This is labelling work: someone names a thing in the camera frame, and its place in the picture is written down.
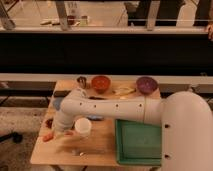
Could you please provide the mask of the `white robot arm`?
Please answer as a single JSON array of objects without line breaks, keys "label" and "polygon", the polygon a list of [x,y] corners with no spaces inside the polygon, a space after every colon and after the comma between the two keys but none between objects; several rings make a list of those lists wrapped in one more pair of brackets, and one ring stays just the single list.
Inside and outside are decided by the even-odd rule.
[{"label": "white robot arm", "polygon": [[91,100],[81,88],[72,90],[54,116],[53,129],[72,127],[77,115],[97,115],[160,125],[162,171],[213,171],[213,112],[199,95],[176,92],[165,99]]}]

